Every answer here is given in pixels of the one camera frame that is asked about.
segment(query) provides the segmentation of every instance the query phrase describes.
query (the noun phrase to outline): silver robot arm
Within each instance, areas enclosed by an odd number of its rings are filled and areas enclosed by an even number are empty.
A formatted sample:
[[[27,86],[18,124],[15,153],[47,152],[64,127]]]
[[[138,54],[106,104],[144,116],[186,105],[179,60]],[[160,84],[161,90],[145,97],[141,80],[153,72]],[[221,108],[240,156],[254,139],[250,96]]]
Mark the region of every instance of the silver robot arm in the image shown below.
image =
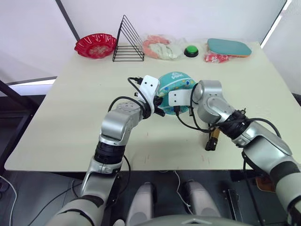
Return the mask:
[[[106,206],[117,200],[120,187],[115,183],[132,129],[143,118],[154,113],[164,114],[157,108],[162,102],[155,96],[159,87],[158,79],[146,75],[143,80],[140,79],[140,84],[139,90],[146,101],[137,94],[140,104],[129,100],[107,113],[80,197],[67,203],[47,226],[99,226]]]
[[[301,172],[288,145],[256,121],[248,121],[222,96],[219,81],[200,81],[193,93],[198,116],[215,124],[238,147],[253,169],[269,174],[277,196],[288,212],[288,223],[301,225]]]

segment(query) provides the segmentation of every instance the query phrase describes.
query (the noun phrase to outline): red bowl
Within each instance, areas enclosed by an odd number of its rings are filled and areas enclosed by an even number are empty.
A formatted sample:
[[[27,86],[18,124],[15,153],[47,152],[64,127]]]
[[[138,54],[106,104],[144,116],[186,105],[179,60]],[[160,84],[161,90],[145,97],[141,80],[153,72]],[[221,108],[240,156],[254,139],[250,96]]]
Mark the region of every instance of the red bowl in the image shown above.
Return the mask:
[[[116,39],[110,34],[91,34],[79,40],[74,50],[83,57],[92,59],[110,55],[116,47]]]

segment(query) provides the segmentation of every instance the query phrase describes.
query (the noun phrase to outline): teal container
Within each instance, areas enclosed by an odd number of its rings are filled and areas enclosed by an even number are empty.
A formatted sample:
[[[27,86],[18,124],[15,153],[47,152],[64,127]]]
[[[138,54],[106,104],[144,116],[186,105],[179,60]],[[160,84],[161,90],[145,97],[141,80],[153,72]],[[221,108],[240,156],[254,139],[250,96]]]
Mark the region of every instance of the teal container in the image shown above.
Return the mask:
[[[183,72],[170,72],[159,78],[160,86],[157,95],[163,97],[159,106],[166,114],[175,114],[174,107],[168,105],[168,93],[177,89],[192,89],[195,81]],[[181,106],[180,113],[189,110],[189,106]]]

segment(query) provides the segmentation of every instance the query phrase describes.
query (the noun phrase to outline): floor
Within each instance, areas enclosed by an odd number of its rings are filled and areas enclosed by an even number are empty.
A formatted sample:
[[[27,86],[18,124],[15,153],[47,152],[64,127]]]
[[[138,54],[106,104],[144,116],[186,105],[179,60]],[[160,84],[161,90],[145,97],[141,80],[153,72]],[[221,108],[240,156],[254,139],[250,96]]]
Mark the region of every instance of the floor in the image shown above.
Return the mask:
[[[0,152],[6,146],[16,125],[17,122],[13,120],[0,121]],[[222,192],[222,186],[227,184],[229,188],[235,189],[239,197],[239,206],[244,222],[251,225],[259,225],[245,181],[232,182],[230,172],[222,170],[185,170],[178,171],[178,173],[182,182],[189,179],[200,182],[209,191],[221,215],[225,218],[230,218],[230,209],[228,201]],[[125,180],[127,172],[123,172],[122,174],[123,180]],[[13,226],[27,226],[48,201],[69,189],[73,180],[70,177],[43,172],[6,171],[3,176],[11,181],[18,192],[18,199],[13,213]],[[169,214],[186,214],[185,208],[176,194],[178,180],[172,171],[166,173],[158,171],[134,171],[132,172],[130,184],[125,193],[119,198],[117,204],[105,213],[106,220],[103,225],[112,225],[116,219],[126,218],[128,208],[136,190],[146,181],[152,182],[157,190],[156,217]],[[76,192],[79,192],[79,189],[80,186],[76,187]],[[274,193],[262,192],[254,184],[252,184],[252,190],[266,224],[269,226],[285,225],[286,213],[276,195]],[[31,226],[45,225],[57,211],[73,198],[74,196],[70,191],[61,195],[42,211]],[[1,226],[8,226],[13,200],[14,193],[11,188],[2,192],[2,197],[0,198]]]

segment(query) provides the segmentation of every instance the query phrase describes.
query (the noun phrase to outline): black wire rack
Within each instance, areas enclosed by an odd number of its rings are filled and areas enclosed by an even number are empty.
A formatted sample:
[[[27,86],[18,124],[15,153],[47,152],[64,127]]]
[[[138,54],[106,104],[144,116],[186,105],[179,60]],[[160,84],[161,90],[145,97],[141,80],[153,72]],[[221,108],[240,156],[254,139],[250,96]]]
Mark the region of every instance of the black wire rack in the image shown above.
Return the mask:
[[[119,45],[120,34],[123,34],[127,41],[127,45]],[[122,21],[117,35],[117,45],[114,49],[113,62],[115,61],[144,61],[144,53],[142,48],[143,42],[136,32],[135,28],[123,15]]]

